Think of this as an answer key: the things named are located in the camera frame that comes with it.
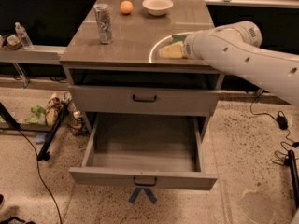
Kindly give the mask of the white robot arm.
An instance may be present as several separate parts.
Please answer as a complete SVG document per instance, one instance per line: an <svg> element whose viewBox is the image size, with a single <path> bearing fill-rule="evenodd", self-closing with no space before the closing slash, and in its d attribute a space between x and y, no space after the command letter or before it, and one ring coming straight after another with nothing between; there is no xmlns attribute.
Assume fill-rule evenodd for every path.
<svg viewBox="0 0 299 224"><path fill-rule="evenodd" d="M262 34L251 21L193 32L184 41L189 59L235 75L299 106L299 56L261 48Z"/></svg>

